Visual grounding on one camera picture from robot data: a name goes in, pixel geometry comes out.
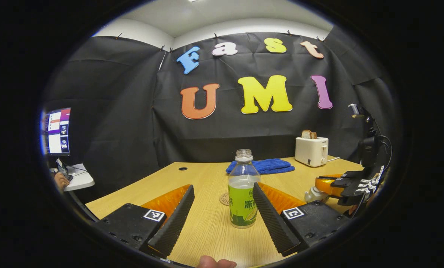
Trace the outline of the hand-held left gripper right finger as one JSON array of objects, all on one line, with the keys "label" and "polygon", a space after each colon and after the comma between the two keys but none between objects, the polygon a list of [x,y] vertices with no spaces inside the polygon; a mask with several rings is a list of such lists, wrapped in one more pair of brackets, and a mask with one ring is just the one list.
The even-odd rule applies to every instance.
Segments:
[{"label": "hand-held left gripper right finger", "polygon": [[315,246],[351,222],[324,202],[302,202],[261,182],[254,184],[253,198],[282,256]]}]

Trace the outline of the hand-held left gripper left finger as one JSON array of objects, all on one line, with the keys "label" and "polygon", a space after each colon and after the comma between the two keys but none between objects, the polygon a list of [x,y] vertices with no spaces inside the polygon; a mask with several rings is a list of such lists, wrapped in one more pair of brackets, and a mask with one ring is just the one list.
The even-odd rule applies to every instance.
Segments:
[{"label": "hand-held left gripper left finger", "polygon": [[179,239],[194,198],[194,186],[183,185],[143,205],[123,204],[93,226],[128,247],[167,258]]}]

